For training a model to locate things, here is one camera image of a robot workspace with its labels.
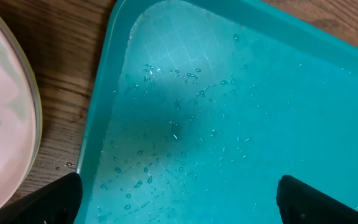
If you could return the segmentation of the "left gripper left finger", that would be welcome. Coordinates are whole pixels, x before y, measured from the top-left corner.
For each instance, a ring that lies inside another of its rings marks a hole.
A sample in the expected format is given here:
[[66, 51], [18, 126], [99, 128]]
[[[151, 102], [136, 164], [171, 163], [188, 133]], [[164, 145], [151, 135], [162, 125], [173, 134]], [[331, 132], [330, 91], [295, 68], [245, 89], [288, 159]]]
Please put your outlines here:
[[0, 208], [0, 224], [73, 224], [80, 209], [83, 186], [80, 175], [69, 173]]

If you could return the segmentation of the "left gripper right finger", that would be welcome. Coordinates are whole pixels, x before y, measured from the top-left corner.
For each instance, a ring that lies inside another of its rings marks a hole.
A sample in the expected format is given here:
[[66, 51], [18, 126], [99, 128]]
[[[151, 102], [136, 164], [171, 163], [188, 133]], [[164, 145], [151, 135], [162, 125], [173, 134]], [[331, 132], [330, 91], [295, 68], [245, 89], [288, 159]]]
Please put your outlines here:
[[278, 181], [276, 202], [283, 224], [358, 224], [358, 211], [290, 175]]

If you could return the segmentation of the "pink white plate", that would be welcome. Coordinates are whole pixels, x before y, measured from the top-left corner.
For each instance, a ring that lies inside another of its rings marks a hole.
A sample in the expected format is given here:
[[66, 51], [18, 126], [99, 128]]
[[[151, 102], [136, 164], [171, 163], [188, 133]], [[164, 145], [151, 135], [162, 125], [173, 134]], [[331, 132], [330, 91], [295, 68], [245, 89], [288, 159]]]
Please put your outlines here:
[[0, 208], [28, 173], [34, 157], [36, 127], [28, 76], [0, 26]]

